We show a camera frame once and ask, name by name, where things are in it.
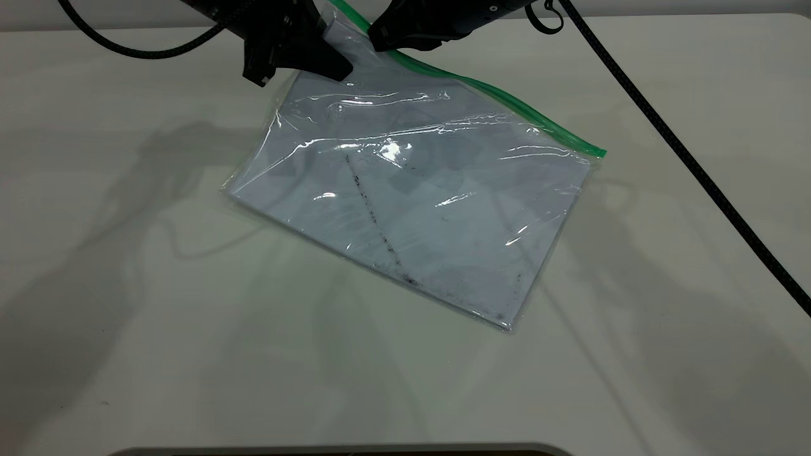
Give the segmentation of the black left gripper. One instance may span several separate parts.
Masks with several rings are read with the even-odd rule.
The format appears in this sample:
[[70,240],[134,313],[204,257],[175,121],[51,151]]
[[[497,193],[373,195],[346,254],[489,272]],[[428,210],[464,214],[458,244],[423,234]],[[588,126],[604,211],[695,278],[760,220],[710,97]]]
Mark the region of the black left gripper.
[[335,81],[353,72],[353,64],[327,42],[326,23],[313,1],[183,3],[245,41],[241,75],[256,86],[265,87],[279,68]]

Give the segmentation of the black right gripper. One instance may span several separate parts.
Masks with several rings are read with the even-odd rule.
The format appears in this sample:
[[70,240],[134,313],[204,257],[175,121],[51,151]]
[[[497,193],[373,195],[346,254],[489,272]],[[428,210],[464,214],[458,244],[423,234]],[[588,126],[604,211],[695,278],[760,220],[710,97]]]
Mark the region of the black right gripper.
[[430,51],[535,1],[391,1],[368,29],[377,52]]

